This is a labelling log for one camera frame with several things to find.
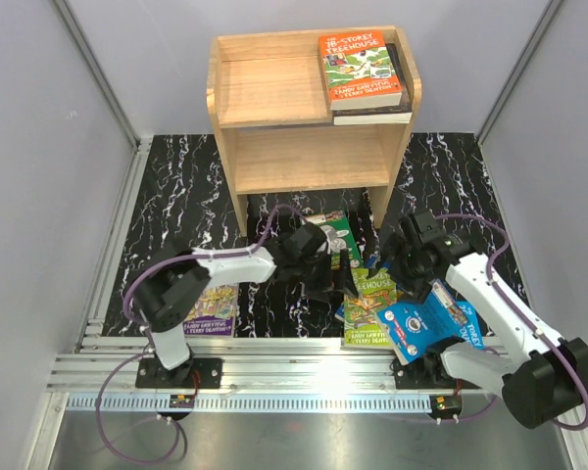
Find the dark blue 91-Storey Treehouse book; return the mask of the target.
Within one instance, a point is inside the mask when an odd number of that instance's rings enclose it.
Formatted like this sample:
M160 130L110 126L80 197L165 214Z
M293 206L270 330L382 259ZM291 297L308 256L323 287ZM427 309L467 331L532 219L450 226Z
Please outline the dark blue 91-Storey Treehouse book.
M345 324L359 327L374 322L373 315L387 305L388 296L394 294L393 287L387 287L386 276L378 275L367 280L368 261L360 268L352 268L354 281L359 291L357 298L346 297L337 309L335 317Z

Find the green 65-Storey Treehouse book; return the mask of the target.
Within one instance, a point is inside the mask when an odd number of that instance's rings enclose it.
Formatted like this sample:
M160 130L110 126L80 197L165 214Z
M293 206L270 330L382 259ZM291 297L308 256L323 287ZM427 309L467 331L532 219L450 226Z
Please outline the green 65-Storey Treehouse book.
M397 287L385 270L368 278L368 270L355 268L353 278L359 292L343 303L344 331L342 346L347 349L390 350L376 316L397 302Z

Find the green coin cover book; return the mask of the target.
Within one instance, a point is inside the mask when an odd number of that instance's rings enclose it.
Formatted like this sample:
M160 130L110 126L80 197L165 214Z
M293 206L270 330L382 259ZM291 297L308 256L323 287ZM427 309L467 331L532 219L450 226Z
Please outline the green coin cover book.
M364 266L362 255L357 246L346 213L342 210L307 215L306 220L317 225L327 236L331 252L331 267L337 270L340 266L340 254L347 250L350 266Z

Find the purple 52-Storey Treehouse book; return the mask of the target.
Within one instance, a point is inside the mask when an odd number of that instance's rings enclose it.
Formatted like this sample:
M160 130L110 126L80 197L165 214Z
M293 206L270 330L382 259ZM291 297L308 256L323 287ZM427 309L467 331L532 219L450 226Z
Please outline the purple 52-Storey Treehouse book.
M206 289L183 322L186 337L232 337L235 329L239 286Z

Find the dark Tale of Two Cities book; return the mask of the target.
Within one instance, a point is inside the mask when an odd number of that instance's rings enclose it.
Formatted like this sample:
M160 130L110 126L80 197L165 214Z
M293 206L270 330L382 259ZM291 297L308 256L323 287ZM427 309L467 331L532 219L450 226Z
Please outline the dark Tale of Two Cities book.
M336 125L351 124L386 124L386 123L407 123L413 113L411 99L407 90L406 79L401 69L400 58L397 46L394 43L386 44L392 63L401 80L403 95L400 104L394 107L372 108L364 110L352 110L333 112L333 123Z

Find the orange 78-Storey Treehouse book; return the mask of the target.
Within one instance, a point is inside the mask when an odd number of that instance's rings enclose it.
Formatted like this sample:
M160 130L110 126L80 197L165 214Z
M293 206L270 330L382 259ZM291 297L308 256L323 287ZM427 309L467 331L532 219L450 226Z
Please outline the orange 78-Storey Treehouse book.
M403 86L379 29L331 33L318 39L329 109L394 107Z

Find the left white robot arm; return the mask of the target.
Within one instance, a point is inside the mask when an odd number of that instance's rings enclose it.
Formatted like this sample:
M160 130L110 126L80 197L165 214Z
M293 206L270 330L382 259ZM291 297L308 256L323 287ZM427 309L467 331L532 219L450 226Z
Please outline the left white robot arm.
M304 297L328 302L330 295L359 295L349 252L339 251L332 267L331 242L317 225L305 223L291 234L261 239L243 249L174 252L156 258L127 289L123 308L138 307L138 324L146 328L150 351L141 361L140 388L180 389L199 382L195 355L185 341L182 323L201 295L212 288L240 283L294 282Z

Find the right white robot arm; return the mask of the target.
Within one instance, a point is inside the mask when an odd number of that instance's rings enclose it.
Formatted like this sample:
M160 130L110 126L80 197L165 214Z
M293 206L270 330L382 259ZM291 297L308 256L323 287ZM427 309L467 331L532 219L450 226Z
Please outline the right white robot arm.
M501 278L494 262L503 248L487 255L442 219L404 216L369 271L405 294L374 314L401 368L415 367L436 389L468 382L527 429L587 429L588 345L549 326Z

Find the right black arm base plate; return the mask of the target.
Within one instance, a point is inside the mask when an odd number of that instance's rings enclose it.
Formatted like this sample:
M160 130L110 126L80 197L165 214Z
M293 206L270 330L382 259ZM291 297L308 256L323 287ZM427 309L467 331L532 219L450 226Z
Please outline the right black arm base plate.
M450 378L435 378L425 367L424 359L418 358L415 361L403 365L398 358L395 358L389 365L390 372L395 381L396 389L456 389L478 390L474 384Z

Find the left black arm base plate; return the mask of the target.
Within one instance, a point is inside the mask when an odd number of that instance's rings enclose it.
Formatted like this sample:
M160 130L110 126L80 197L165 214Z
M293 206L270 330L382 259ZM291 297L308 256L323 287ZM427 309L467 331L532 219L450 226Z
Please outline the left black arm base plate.
M167 370L156 357L142 358L138 364L135 387L138 389L199 389L221 387L221 358L192 358L173 370Z

